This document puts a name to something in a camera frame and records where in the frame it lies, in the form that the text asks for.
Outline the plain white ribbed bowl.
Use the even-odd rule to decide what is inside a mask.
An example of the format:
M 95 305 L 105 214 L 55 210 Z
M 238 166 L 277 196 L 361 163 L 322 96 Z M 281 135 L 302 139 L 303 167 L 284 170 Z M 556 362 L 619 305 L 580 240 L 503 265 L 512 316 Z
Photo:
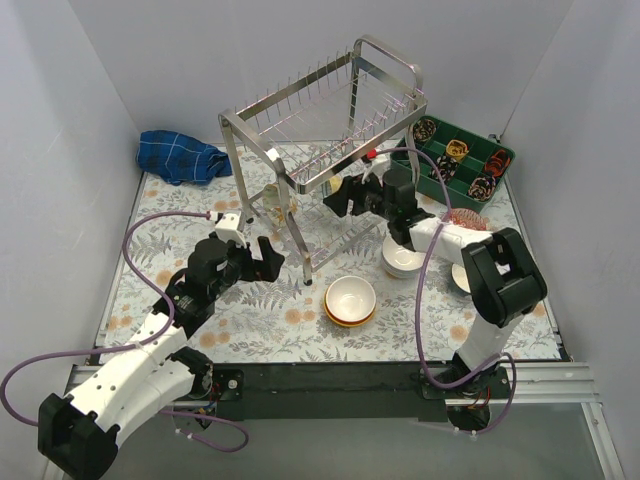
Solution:
M 417 277 L 419 275 L 420 269 L 403 271 L 403 270 L 397 270 L 392 268 L 386 268 L 385 271 L 394 278 L 409 279 L 409 278 Z

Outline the cream floral bowl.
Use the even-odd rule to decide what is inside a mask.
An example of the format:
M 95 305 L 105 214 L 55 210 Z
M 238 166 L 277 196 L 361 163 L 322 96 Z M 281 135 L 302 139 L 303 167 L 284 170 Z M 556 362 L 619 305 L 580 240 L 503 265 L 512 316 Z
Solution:
M 286 224 L 285 214 L 280 204 L 279 186 L 276 183 L 267 184 L 263 188 L 262 205 L 275 227 L 281 228 Z

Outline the dark teal bowl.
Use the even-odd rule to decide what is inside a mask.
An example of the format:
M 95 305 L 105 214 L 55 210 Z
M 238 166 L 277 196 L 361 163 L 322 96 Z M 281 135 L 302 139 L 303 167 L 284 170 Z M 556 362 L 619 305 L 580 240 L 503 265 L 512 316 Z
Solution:
M 453 264 L 451 268 L 451 276 L 454 284 L 459 290 L 461 290 L 465 295 L 471 294 L 467 273 L 463 266 Z

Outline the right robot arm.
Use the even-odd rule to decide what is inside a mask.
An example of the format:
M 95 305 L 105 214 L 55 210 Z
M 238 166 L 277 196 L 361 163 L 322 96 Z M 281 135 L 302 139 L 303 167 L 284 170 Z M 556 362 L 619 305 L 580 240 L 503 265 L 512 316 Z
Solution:
M 339 217 L 375 214 L 386 220 L 398 245 L 464 268 L 476 317 L 451 367 L 427 379 L 440 390 L 456 390 L 469 398 L 479 395 L 515 327 L 548 293 L 520 233 L 512 228 L 468 229 L 426 212 L 418 205 L 410 176 L 398 170 L 381 178 L 347 176 L 323 202 Z

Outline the yellow sun patterned bowl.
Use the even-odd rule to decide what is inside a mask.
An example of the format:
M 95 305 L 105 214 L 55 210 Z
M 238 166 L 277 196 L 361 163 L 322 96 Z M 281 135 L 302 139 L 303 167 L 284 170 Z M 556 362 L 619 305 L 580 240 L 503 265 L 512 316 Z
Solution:
M 334 175 L 328 180 L 324 181 L 321 185 L 321 193 L 323 197 L 328 197 L 336 193 L 342 184 L 342 178 L 338 175 Z

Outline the red patterned bowl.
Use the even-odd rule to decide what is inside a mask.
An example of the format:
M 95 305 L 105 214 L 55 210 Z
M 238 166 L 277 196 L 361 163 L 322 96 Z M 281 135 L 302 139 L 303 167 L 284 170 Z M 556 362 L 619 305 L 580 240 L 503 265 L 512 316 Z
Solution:
M 466 208 L 454 208 L 451 212 L 445 212 L 440 219 L 446 231 L 487 230 L 486 220 L 477 212 Z

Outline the orange and white bowl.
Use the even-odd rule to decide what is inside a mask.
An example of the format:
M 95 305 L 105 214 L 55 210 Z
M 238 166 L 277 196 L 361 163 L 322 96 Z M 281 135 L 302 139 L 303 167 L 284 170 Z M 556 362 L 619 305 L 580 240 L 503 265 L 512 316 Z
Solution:
M 332 313 L 344 320 L 365 318 L 377 304 L 373 286 L 358 276 L 338 278 L 329 285 L 325 297 Z

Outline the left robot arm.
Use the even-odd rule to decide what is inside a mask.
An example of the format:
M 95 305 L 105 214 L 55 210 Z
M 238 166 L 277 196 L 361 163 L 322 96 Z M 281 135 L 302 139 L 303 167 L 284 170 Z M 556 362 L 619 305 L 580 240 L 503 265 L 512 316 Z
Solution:
M 73 479 L 99 479 L 124 441 L 168 403 L 205 398 L 214 366 L 187 342 L 235 283 L 278 278 L 284 256 L 266 236 L 258 244 L 255 259 L 248 246 L 215 235 L 198 242 L 125 351 L 65 396 L 52 393 L 41 403 L 39 452 Z

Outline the white grey-rimmed bowl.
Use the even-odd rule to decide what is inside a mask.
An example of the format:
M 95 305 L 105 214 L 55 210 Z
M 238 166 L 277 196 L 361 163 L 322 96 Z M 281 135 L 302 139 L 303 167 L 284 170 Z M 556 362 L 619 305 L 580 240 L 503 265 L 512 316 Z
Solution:
M 384 269 L 409 271 L 422 268 L 425 253 L 408 250 L 387 235 L 382 244 L 381 256 Z

